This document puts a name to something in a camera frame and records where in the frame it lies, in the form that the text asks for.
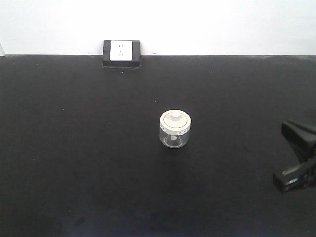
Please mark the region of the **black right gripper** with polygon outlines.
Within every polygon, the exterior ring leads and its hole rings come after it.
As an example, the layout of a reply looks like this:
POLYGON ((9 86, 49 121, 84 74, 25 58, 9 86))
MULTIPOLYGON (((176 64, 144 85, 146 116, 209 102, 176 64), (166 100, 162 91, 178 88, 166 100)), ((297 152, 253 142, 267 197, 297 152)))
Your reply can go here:
POLYGON ((316 186, 316 126, 288 120, 281 126, 298 160, 307 160, 279 173, 273 173, 273 184, 280 192, 316 186))

